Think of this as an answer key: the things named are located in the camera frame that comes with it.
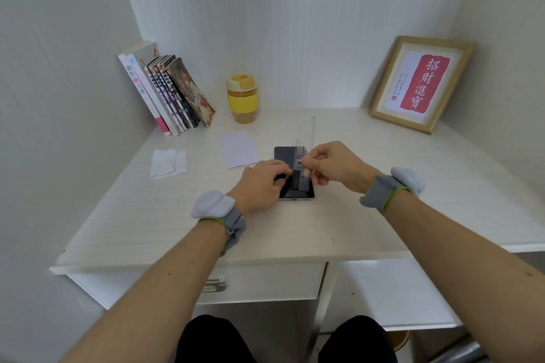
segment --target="person's left arm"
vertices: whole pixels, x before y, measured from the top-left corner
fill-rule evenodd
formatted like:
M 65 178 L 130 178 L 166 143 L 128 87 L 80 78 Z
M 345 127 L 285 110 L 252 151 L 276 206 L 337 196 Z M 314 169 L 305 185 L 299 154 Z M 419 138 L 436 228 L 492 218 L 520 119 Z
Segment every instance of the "person's left arm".
M 246 167 L 227 193 L 242 215 L 272 205 L 291 174 L 282 161 Z M 201 220 L 85 333 L 60 363 L 166 362 L 228 240 L 219 221 Z

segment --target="white chinese character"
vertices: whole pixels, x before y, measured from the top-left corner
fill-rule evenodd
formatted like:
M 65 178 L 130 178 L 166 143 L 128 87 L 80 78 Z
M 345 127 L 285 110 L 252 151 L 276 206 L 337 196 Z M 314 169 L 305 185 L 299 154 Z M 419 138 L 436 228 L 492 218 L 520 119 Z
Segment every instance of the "white chinese character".
M 418 95 L 424 96 L 426 94 L 426 85 L 420 85 L 416 87 L 416 90 L 414 91 Z
M 420 101 L 422 100 L 421 97 L 419 96 L 415 96 L 414 98 L 412 98 L 410 101 L 412 102 L 412 107 L 413 108 L 416 108 L 418 106 L 418 104 L 420 103 Z
M 424 81 L 426 84 L 429 84 L 429 81 L 432 80 L 432 77 L 434 76 L 433 72 L 432 73 L 428 73 L 426 72 L 424 74 L 424 76 L 422 77 L 422 79 L 420 79 L 421 81 Z
M 428 71 L 435 71 L 439 67 L 440 61 L 434 61 L 433 59 L 428 62 L 426 65 L 426 69 Z

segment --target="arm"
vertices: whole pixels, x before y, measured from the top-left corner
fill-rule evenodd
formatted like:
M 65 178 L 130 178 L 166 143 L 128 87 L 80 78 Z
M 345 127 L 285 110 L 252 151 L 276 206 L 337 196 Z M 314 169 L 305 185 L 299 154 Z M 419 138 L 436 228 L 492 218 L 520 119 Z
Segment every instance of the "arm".
M 319 145 L 302 162 L 315 184 L 339 181 L 362 194 L 382 175 L 341 142 Z M 543 361 L 543 274 L 408 191 L 394 195 L 385 218 L 495 362 Z
M 261 161 L 245 168 L 240 182 L 227 194 L 246 214 L 267 208 L 280 194 L 291 174 L 282 161 Z M 105 312 L 61 359 L 60 363 L 166 362 L 191 319 L 223 247 L 225 227 L 202 220 Z

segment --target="drawer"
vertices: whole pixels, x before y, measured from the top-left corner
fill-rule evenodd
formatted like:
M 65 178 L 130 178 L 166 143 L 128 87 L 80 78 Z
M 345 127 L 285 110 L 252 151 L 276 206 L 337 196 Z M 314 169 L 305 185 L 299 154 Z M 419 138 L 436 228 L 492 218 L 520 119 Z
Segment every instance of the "drawer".
M 414 259 L 352 261 L 337 266 L 321 332 L 333 332 L 357 315 L 372 317 L 387 331 L 461 324 Z
M 324 266 L 325 263 L 215 267 L 209 279 L 225 283 L 225 290 L 203 292 L 197 304 L 315 299 Z M 143 273 L 144 270 L 126 270 L 68 277 L 109 309 Z

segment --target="white shelf board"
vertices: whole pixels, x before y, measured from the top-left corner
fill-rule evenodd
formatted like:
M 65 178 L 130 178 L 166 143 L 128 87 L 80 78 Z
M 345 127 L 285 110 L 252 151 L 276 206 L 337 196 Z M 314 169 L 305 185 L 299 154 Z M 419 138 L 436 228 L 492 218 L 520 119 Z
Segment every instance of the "white shelf board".
M 316 116 L 315 144 L 343 141 L 383 172 L 398 165 L 426 181 L 422 199 L 512 252 L 545 251 L 545 207 L 521 180 L 442 123 L 424 134 L 369 117 L 359 108 L 261 111 L 248 125 L 217 112 L 212 126 L 179 137 L 152 133 L 85 221 L 51 270 L 85 273 L 149 265 L 193 227 L 189 212 L 202 193 L 227 192 L 242 168 L 228 169 L 223 134 L 247 130 L 262 159 L 290 146 Z M 187 151 L 186 173 L 151 180 L 155 149 Z M 241 242 L 219 264 L 349 261 L 408 257 L 386 220 L 358 195 L 332 183 L 315 201 L 279 202 L 248 217 Z

